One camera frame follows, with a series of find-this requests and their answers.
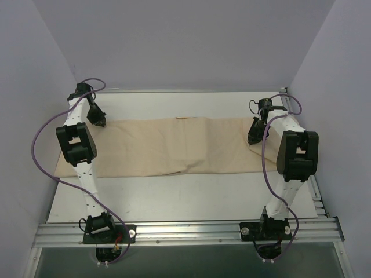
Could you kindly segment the beige cloth surgical kit roll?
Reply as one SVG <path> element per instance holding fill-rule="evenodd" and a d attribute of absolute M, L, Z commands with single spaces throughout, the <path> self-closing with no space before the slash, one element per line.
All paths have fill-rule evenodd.
<path fill-rule="evenodd" d="M 171 174 L 235 174 L 276 169 L 279 137 L 271 131 L 265 152 L 249 145 L 252 118 L 120 120 L 88 124 L 97 146 L 99 178 Z"/>

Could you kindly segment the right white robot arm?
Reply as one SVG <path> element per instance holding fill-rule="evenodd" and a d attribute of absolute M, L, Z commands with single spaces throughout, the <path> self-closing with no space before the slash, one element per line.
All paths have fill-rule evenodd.
<path fill-rule="evenodd" d="M 249 145 L 262 143 L 265 180 L 268 180 L 265 145 L 270 130 L 275 131 L 281 139 L 276 159 L 277 172 L 281 178 L 275 189 L 267 185 L 273 197 L 264 207 L 257 225 L 258 234 L 264 239 L 270 239 L 277 233 L 290 233 L 287 223 L 290 207 L 297 191 L 317 170 L 319 135 L 302 128 L 285 107 L 273 105 L 269 98 L 260 100 L 257 106 L 258 116 L 253 118 L 247 139 Z"/>

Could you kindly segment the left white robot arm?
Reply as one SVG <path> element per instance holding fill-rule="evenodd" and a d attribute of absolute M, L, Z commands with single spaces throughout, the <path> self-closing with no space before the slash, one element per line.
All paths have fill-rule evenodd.
<path fill-rule="evenodd" d="M 86 82 L 76 85 L 75 92 L 68 96 L 71 111 L 61 127 L 56 129 L 62 154 L 75 171 L 88 216 L 84 220 L 85 233 L 96 235 L 102 242 L 110 243 L 117 235 L 112 215 L 99 205 L 97 178 L 93 159 L 97 157 L 97 147 L 87 123 L 106 126 L 106 113 L 95 103 L 93 88 Z"/>

